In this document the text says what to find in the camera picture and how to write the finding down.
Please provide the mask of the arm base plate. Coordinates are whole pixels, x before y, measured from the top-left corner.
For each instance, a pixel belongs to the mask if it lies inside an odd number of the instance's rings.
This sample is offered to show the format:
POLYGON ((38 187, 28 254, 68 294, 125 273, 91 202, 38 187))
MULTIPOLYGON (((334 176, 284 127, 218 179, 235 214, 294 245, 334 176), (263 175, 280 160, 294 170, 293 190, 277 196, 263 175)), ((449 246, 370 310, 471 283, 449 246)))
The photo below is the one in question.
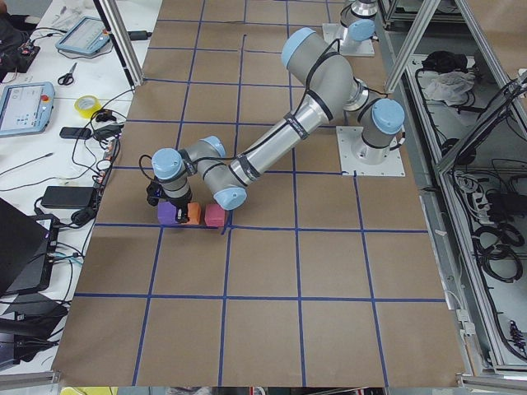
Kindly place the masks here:
POLYGON ((333 43, 335 49, 340 49, 340 54, 353 57, 373 57, 375 55, 372 39, 357 41, 352 38, 350 28, 345 28, 336 23, 323 23, 322 31, 324 41, 327 44, 333 43))
POLYGON ((338 153, 341 172, 348 176, 404 177, 405 170, 399 149, 393 137, 385 148, 373 148, 362 139, 363 127, 337 126, 338 153))

